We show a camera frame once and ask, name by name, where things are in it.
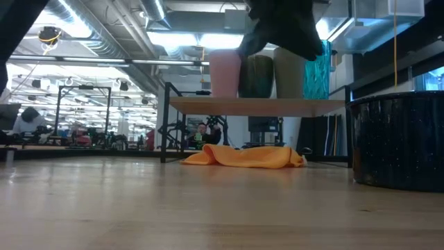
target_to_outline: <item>orange cloth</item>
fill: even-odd
[[[282,167],[302,167],[304,160],[289,147],[257,147],[235,150],[228,146],[205,144],[202,152],[188,157],[182,161],[182,164],[220,164],[230,167],[279,169]]]

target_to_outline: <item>pink container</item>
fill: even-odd
[[[220,49],[211,52],[210,77],[213,97],[236,98],[239,87],[241,58],[235,50]]]

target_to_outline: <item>seated person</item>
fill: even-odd
[[[207,134],[207,125],[201,122],[197,127],[197,133],[187,139],[188,147],[202,149],[204,144],[218,144],[221,140],[221,135],[221,129],[217,125],[211,128],[210,134]]]
[[[25,132],[34,132],[38,126],[46,126],[46,120],[33,107],[28,107],[22,115],[17,117],[12,132],[21,134]]]

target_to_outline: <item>black metal table frame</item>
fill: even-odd
[[[105,118],[105,134],[108,133],[108,124],[110,123],[110,105],[111,105],[111,87],[96,87],[96,86],[88,86],[88,85],[80,85],[80,86],[66,86],[61,85],[58,87],[58,97],[57,97],[57,110],[55,114],[55,124],[54,124],[54,135],[57,135],[58,132],[58,121],[60,116],[60,102],[62,101],[62,98],[65,97],[67,94],[69,94],[69,91],[67,93],[62,93],[62,90],[64,88],[69,89],[69,91],[73,89],[79,89],[79,90],[94,90],[94,89],[102,89],[102,90],[108,90],[107,95],[107,106],[106,106],[106,118]]]
[[[165,93],[164,93],[164,114],[162,118],[162,126],[166,127],[168,124],[169,119],[169,106],[170,106],[170,92],[174,91],[179,97],[183,97],[182,92],[179,91],[174,84],[167,82],[165,83]],[[352,93],[349,86],[344,87],[345,90],[345,104],[351,102],[352,99]],[[187,114],[182,114],[182,122],[186,123]],[[352,152],[352,141],[351,141],[351,115],[350,111],[346,110],[345,112],[345,129],[347,131],[346,137],[347,137],[347,156],[314,156],[314,155],[307,155],[307,159],[312,162],[336,162],[336,163],[347,163],[348,167],[351,168],[353,164],[353,152]],[[162,132],[162,144],[160,149],[160,162],[161,163],[167,163],[167,162],[173,162],[176,160],[179,160],[177,158],[170,159],[167,161],[167,130],[164,129]],[[179,156],[183,156],[182,158],[186,158],[187,155],[185,154],[185,126],[182,126],[181,128],[181,135],[180,135],[180,149],[177,149],[177,153],[179,153]]]

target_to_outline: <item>black trash can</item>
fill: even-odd
[[[444,192],[444,91],[385,94],[347,108],[356,182]]]

